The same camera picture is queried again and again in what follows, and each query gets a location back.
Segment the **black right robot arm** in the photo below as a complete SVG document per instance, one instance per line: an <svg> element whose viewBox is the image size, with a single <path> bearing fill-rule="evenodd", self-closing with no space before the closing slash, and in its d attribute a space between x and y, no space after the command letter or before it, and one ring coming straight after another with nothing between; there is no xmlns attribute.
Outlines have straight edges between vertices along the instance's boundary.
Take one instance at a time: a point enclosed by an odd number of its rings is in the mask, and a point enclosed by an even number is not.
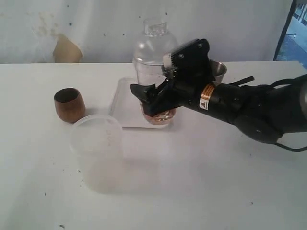
<svg viewBox="0 0 307 230"><path fill-rule="evenodd" d="M287 133L307 129L307 77L251 86L253 77L215 84L206 39L195 39L164 55L172 74L159 86L132 84L146 115L185 107L235 125L258 142L277 145Z"/></svg>

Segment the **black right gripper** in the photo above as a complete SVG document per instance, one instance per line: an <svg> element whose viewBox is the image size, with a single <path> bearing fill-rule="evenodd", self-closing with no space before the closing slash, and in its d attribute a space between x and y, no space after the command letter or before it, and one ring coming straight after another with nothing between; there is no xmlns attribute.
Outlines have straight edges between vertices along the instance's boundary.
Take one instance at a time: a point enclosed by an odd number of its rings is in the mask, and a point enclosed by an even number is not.
<svg viewBox="0 0 307 230"><path fill-rule="evenodd" d="M146 115L157 115L185 105L192 105L200 98L204 87L215 81L208 57L210 45L207 39L200 39L196 61L189 67L174 69L173 76L167 77L162 85L131 84L131 93L143 104Z"/></svg>

